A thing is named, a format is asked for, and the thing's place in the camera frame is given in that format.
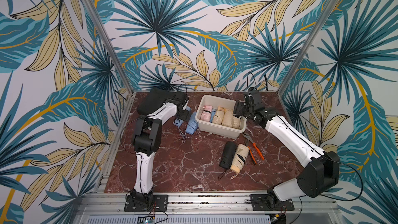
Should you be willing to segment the pink umbrella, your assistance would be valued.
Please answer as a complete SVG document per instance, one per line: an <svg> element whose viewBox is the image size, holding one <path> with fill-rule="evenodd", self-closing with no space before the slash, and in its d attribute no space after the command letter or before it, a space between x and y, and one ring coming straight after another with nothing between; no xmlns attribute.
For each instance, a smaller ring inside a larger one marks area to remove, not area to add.
<svg viewBox="0 0 398 224"><path fill-rule="evenodd" d="M200 120L210 122L212 116L213 107L211 105L205 105L201 113Z"/></svg>

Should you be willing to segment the beige plastic storage box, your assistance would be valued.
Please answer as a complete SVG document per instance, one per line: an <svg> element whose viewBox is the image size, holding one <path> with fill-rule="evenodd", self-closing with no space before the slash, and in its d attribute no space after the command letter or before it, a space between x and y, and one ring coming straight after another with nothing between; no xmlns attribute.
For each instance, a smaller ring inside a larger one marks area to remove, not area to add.
<svg viewBox="0 0 398 224"><path fill-rule="evenodd" d="M195 117L199 130L237 139L246 131L247 119L233 113L236 103L222 97L203 96Z"/></svg>

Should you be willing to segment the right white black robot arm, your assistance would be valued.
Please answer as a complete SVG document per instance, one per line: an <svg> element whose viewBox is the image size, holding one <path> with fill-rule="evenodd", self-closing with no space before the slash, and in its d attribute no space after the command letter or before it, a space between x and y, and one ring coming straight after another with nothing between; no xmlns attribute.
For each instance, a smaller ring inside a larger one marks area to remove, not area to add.
<svg viewBox="0 0 398 224"><path fill-rule="evenodd" d="M252 120L278 138L297 158L304 170L294 179L268 190L272 201L284 202L292 198L315 198L339 182L340 158L326 152L297 131L284 116L266 107L260 92L250 87L244 93L244 102L236 102L233 113Z"/></svg>

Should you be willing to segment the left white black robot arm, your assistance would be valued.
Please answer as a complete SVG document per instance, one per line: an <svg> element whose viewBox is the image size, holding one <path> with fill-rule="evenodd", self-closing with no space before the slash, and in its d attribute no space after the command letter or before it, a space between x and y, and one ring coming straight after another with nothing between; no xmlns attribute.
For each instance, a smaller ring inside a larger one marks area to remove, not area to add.
<svg viewBox="0 0 398 224"><path fill-rule="evenodd" d="M136 183L132 198L150 203L153 196L152 170L155 153L161 145L162 127L171 118L188 120L188 95L153 88L137 108L132 144L137 158Z"/></svg>

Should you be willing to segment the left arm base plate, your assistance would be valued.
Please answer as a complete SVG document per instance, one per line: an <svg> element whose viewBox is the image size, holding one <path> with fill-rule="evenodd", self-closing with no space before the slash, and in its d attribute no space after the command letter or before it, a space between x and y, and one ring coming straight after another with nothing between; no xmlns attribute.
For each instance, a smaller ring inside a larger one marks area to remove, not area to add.
<svg viewBox="0 0 398 224"><path fill-rule="evenodd" d="M168 195L143 195L137 192L126 197L125 212L156 212L167 211Z"/></svg>

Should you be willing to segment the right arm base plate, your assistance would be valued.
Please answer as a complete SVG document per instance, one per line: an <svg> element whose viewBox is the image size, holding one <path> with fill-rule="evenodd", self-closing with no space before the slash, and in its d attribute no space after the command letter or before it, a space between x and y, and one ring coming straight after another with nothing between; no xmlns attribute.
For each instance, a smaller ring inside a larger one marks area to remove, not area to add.
<svg viewBox="0 0 398 224"><path fill-rule="evenodd" d="M253 211L293 211L295 210L292 200L279 201L274 195L251 194L246 201L252 206Z"/></svg>

